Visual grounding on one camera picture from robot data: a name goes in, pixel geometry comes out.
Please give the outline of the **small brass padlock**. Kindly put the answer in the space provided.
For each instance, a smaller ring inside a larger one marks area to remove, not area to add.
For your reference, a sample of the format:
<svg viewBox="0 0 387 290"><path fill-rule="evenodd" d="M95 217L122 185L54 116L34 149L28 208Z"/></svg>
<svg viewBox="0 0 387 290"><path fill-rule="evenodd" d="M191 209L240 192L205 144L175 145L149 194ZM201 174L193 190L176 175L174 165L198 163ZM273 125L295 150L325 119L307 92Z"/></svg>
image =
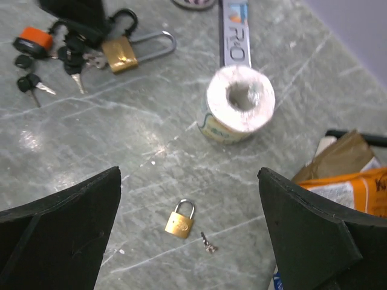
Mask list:
<svg viewBox="0 0 387 290"><path fill-rule="evenodd" d="M189 217L179 213L182 204L189 204L191 206L191 213ZM165 232L173 234L182 239L187 239L194 223L193 217L195 214L195 204L190 199L181 199L175 206L174 211L171 212L167 224L164 228Z"/></svg>

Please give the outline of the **small silver key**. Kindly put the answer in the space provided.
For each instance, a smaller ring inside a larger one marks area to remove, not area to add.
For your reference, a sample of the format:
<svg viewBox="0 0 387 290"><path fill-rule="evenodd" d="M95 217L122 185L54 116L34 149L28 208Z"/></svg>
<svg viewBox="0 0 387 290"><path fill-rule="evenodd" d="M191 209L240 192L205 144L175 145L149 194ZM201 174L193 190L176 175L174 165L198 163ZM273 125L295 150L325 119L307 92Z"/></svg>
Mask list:
<svg viewBox="0 0 387 290"><path fill-rule="evenodd" d="M213 245L212 243L210 243L208 241L206 235L203 232L201 232L200 234L201 234L201 238L203 240L203 244L204 244L204 247L205 247L205 250L207 253L213 254L215 251L218 250L218 247Z"/></svg>

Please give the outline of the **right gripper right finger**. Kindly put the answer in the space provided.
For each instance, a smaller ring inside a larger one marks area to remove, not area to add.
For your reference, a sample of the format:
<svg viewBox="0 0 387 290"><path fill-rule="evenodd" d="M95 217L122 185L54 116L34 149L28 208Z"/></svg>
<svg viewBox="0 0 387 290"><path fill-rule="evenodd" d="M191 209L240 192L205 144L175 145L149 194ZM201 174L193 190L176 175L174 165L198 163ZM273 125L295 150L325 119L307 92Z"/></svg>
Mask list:
<svg viewBox="0 0 387 290"><path fill-rule="evenodd" d="M386 219L319 196L272 169L259 195L284 289L386 289Z"/></svg>

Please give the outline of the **long shackle brass padlock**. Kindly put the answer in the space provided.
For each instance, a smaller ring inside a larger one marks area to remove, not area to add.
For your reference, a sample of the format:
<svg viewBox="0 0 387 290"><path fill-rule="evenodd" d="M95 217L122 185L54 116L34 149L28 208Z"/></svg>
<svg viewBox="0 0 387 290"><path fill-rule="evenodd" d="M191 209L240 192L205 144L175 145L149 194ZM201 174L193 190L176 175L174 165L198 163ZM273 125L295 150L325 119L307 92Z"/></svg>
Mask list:
<svg viewBox="0 0 387 290"><path fill-rule="evenodd" d="M160 51L137 57L133 46L134 44L146 42L147 40L165 37L170 40L171 45ZM113 40L107 40L102 43L102 51L106 56L106 61L114 74L134 69L142 62L164 57L173 53L177 47L176 38L167 31L156 31L137 38L130 39L127 36L120 36Z"/></svg>

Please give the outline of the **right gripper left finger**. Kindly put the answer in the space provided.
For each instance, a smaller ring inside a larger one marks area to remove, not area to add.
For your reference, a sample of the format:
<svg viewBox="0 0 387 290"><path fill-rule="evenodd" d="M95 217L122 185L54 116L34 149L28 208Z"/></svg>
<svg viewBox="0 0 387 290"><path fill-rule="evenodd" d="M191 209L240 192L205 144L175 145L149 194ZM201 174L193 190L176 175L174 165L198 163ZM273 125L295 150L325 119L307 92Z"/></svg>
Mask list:
<svg viewBox="0 0 387 290"><path fill-rule="evenodd" d="M1 211L1 289L94 289L121 183L115 166Z"/></svg>

